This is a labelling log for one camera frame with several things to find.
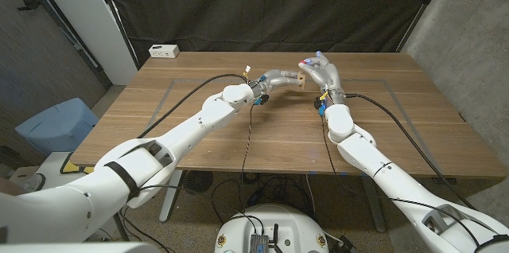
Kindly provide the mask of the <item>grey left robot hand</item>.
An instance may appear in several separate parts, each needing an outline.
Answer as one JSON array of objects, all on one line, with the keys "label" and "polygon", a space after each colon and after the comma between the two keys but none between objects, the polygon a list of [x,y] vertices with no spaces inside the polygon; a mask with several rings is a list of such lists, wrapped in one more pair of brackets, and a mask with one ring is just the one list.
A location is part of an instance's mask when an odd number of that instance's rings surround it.
[{"label": "grey left robot hand", "polygon": [[279,87],[292,85],[300,87],[305,79],[300,79],[299,73],[289,70],[272,69],[265,72],[257,80],[250,82],[250,88],[253,91],[254,98],[262,95],[269,95],[273,90]]}]

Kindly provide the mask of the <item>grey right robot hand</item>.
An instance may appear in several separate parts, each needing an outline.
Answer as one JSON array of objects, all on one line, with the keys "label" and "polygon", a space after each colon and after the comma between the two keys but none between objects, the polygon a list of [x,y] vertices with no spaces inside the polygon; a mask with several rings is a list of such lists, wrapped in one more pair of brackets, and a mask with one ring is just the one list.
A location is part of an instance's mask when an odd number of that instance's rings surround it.
[{"label": "grey right robot hand", "polygon": [[305,58],[298,66],[311,76],[322,94],[327,93],[332,104],[344,104],[344,90],[338,70],[321,51],[317,51],[314,57]]}]

